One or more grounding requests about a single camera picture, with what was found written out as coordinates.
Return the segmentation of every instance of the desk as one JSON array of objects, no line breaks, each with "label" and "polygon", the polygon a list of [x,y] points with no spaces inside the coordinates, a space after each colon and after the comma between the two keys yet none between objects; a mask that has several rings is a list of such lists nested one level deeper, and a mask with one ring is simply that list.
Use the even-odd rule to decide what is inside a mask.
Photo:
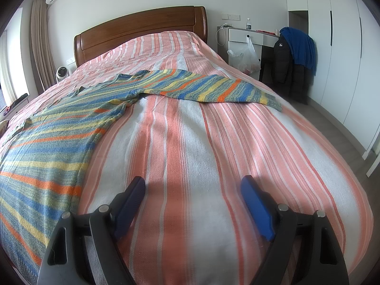
[{"label": "desk", "polygon": [[[217,35],[218,39],[218,55],[229,64],[229,58],[227,51],[232,50],[236,52],[242,50],[246,47],[247,36],[250,37],[253,47],[256,51],[257,57],[261,62],[261,68],[263,68],[263,60],[267,60],[267,55],[271,55],[273,50],[263,50],[265,47],[274,47],[275,43],[278,41],[278,36],[267,34],[264,32],[258,32],[254,30],[246,30],[240,28],[224,28],[220,29]],[[250,77],[254,79],[260,78],[260,71],[250,74]]]}]

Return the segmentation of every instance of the wardrobe handle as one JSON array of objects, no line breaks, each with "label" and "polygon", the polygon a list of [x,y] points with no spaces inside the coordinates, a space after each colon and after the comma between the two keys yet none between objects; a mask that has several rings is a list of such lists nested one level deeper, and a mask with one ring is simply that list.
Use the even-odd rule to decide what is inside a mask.
[{"label": "wardrobe handle", "polygon": [[363,31],[361,29],[361,18],[359,17],[360,20],[360,58],[361,58],[361,53],[363,50]]},{"label": "wardrobe handle", "polygon": [[330,22],[331,22],[330,46],[332,46],[333,45],[333,11],[330,11]]}]

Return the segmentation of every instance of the wooden headboard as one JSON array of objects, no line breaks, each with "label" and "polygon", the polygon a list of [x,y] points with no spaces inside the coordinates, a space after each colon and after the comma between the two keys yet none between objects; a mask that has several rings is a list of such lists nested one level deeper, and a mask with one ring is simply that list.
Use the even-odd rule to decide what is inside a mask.
[{"label": "wooden headboard", "polygon": [[77,67],[131,39],[164,31],[190,31],[207,42],[207,17],[203,6],[152,9],[119,17],[74,38]]}]

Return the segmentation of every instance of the blue sweater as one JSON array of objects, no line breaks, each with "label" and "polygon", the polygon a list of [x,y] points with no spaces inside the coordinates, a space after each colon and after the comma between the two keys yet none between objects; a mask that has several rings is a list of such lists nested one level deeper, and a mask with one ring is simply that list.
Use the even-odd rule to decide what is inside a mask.
[{"label": "blue sweater", "polygon": [[301,64],[311,69],[315,75],[317,55],[313,39],[301,30],[291,27],[282,28],[280,33],[288,42],[294,64]]}]

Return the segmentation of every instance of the plastic bag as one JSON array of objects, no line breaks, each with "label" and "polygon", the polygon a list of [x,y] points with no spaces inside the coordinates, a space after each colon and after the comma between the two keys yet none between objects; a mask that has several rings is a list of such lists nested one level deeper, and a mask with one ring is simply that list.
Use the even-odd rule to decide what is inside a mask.
[{"label": "plastic bag", "polygon": [[229,55],[229,64],[246,75],[258,72],[261,69],[259,58],[250,38],[247,38],[247,47],[245,49],[237,52],[229,50],[227,53]]}]

